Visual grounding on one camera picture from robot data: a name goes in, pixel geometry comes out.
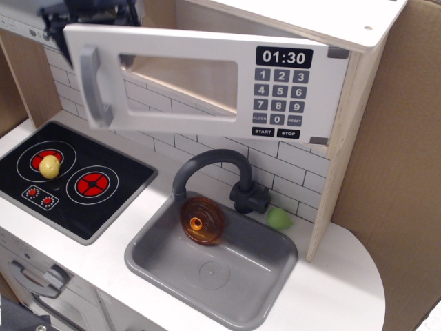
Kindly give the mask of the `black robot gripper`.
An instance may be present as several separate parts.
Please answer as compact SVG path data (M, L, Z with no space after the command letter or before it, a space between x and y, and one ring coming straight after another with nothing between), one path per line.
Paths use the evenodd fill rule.
M37 15L43 19L45 31L52 37L70 67L72 60L63 34L66 26L74 23L141 25L136 1L57 1L53 5L41 6Z

